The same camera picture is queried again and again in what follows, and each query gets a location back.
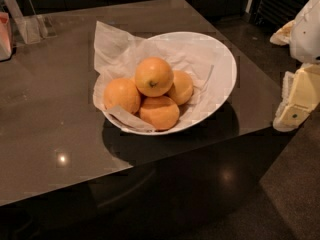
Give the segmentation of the white rounded gripper body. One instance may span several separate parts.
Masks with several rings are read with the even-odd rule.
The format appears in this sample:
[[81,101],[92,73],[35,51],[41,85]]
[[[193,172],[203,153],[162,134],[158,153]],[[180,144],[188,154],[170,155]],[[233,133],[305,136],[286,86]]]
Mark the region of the white rounded gripper body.
[[289,46],[292,58],[302,63],[320,63],[320,0],[309,0],[297,14]]

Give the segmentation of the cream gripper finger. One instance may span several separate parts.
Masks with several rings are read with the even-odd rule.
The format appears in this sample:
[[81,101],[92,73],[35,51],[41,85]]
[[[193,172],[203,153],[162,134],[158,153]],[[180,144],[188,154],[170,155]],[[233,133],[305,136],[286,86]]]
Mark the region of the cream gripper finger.
[[280,132],[297,129],[319,104],[320,65],[304,63],[295,73],[284,75],[273,127]]
[[295,21],[291,20],[278,29],[270,37],[270,42],[275,45],[284,46],[289,43],[291,29],[294,26]]

